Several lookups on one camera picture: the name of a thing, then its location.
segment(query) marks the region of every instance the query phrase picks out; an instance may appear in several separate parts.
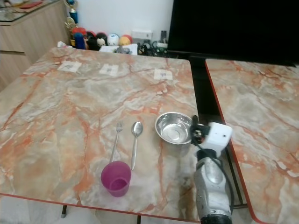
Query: orange-veined marble surface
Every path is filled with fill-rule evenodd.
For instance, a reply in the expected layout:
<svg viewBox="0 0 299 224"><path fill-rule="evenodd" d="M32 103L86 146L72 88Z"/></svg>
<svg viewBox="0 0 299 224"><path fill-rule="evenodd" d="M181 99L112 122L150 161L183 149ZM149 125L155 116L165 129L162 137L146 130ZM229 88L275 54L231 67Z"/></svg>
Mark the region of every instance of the orange-veined marble surface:
<svg viewBox="0 0 299 224"><path fill-rule="evenodd" d="M82 64L57 70L63 61ZM117 73L100 74L104 64ZM154 79L155 69L173 79ZM193 151L166 145L155 131L169 111L197 114L188 61L54 48L0 93L0 193L197 221ZM129 191L114 198L100 174L119 119L114 160L130 164L131 126L139 120L144 129Z"/></svg>
<svg viewBox="0 0 299 224"><path fill-rule="evenodd" d="M222 118L234 130L249 210L264 223L299 223L299 70L206 60Z"/></svg>

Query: fork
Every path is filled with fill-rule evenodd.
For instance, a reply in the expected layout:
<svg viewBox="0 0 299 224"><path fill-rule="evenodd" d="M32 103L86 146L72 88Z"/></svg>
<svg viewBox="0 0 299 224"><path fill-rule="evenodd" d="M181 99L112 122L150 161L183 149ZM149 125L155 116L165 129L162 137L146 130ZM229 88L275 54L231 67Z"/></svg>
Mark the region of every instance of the fork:
<svg viewBox="0 0 299 224"><path fill-rule="evenodd" d="M116 133L116 137L115 137L115 141L114 141L114 145L113 145L113 150L112 150L110 162L113 162L113 160L114 160L115 150L116 150L116 145L117 145L117 140L118 140L118 135L122 131L122 120L119 120L117 122L117 124L116 124L116 131L117 131L117 133Z"/></svg>

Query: wooden cabinet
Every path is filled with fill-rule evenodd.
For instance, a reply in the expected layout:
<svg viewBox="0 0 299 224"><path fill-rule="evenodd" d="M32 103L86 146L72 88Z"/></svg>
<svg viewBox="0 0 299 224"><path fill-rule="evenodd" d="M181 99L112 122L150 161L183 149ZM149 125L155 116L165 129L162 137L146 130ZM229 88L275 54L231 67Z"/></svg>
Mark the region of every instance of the wooden cabinet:
<svg viewBox="0 0 299 224"><path fill-rule="evenodd" d="M57 45L68 43L66 9L51 2L13 21L0 22L0 91Z"/></svg>

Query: white wall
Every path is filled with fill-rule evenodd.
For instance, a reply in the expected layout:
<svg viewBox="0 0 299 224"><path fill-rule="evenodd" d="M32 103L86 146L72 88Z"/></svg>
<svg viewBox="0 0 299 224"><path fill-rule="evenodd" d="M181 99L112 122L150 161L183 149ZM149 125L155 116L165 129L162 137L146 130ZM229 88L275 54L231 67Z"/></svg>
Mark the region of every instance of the white wall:
<svg viewBox="0 0 299 224"><path fill-rule="evenodd" d="M95 33L131 35L132 29L169 34L173 0L78 0L79 25Z"/></svg>

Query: electrical outlet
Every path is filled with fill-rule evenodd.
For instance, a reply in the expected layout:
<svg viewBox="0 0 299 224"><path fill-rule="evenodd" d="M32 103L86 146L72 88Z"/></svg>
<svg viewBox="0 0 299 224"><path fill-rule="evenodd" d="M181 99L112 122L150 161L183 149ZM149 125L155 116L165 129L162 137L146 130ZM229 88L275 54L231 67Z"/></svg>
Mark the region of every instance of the electrical outlet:
<svg viewBox="0 0 299 224"><path fill-rule="evenodd" d="M151 40L153 32L151 30L134 29L132 30L132 38Z"/></svg>

